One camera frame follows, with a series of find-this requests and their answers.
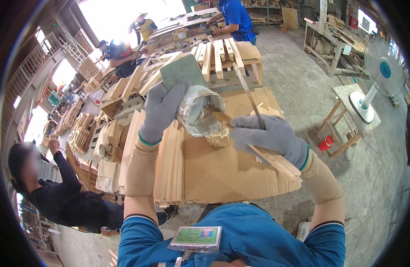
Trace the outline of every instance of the green sanding block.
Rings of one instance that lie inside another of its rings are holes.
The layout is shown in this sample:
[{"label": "green sanding block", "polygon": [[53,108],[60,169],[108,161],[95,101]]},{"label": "green sanding block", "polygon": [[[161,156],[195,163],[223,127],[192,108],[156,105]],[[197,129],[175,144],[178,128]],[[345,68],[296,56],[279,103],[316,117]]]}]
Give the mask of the green sanding block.
[{"label": "green sanding block", "polygon": [[203,87],[208,88],[205,78],[202,75],[202,71],[199,68],[199,64],[196,61],[195,56],[192,54],[161,67],[160,74],[167,90],[171,89],[172,86],[182,78],[189,80],[191,86],[202,85]]}]

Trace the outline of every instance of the yellow shirt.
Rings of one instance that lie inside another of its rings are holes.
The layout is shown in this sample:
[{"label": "yellow shirt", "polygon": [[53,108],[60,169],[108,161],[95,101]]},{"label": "yellow shirt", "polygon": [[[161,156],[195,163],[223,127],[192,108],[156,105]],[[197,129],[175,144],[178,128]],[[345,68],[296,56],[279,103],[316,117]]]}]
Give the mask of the yellow shirt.
[{"label": "yellow shirt", "polygon": [[141,29],[138,32],[141,33],[144,40],[147,40],[150,37],[150,35],[152,35],[153,29],[157,29],[156,25],[151,19],[145,19],[142,25],[137,23],[136,26],[141,27]]}]

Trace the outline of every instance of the red fire alarm box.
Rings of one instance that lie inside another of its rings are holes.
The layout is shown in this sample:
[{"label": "red fire alarm box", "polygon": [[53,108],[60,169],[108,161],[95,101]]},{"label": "red fire alarm box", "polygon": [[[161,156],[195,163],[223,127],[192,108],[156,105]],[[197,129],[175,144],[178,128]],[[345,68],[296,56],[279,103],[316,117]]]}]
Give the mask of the red fire alarm box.
[{"label": "red fire alarm box", "polygon": [[349,16],[349,26],[358,29],[358,20],[352,15]]}]

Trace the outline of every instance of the white fan base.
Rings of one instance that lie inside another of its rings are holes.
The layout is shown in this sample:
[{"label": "white fan base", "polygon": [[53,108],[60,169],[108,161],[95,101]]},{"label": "white fan base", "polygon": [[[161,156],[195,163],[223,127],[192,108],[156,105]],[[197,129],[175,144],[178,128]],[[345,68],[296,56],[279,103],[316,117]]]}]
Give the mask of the white fan base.
[{"label": "white fan base", "polygon": [[366,123],[370,124],[374,119],[374,111],[371,109],[371,104],[369,104],[367,109],[363,108],[363,100],[365,95],[361,92],[355,91],[349,95],[350,104],[356,110],[357,114]]}]

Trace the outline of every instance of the glue can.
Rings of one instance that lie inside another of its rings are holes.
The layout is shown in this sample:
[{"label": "glue can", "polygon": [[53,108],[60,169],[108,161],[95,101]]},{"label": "glue can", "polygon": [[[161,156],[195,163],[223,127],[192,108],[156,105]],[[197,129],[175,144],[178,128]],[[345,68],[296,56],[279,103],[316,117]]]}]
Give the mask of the glue can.
[{"label": "glue can", "polygon": [[333,143],[334,143],[333,137],[332,136],[326,136],[325,139],[322,140],[322,142],[319,144],[319,149],[322,150],[322,151],[325,151],[328,148],[330,148]]}]

